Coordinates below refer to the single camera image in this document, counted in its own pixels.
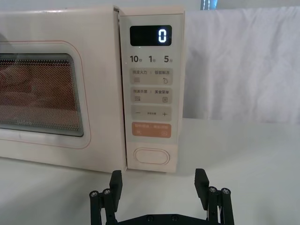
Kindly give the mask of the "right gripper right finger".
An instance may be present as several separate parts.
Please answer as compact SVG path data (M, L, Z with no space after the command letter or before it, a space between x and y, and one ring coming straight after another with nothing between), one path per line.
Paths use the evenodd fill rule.
M202 168L195 170L194 185L202 207L207 212L206 221L210 225L233 225L231 191L210 186L206 171Z

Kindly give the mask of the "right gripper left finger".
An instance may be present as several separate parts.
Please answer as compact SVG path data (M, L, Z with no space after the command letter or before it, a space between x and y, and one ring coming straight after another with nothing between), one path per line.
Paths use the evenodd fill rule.
M90 197L90 224L101 225L101 210L105 209L106 225L117 225L115 217L117 212L121 191L122 191L122 173L121 170L112 172L109 188L101 193L94 190L89 194Z

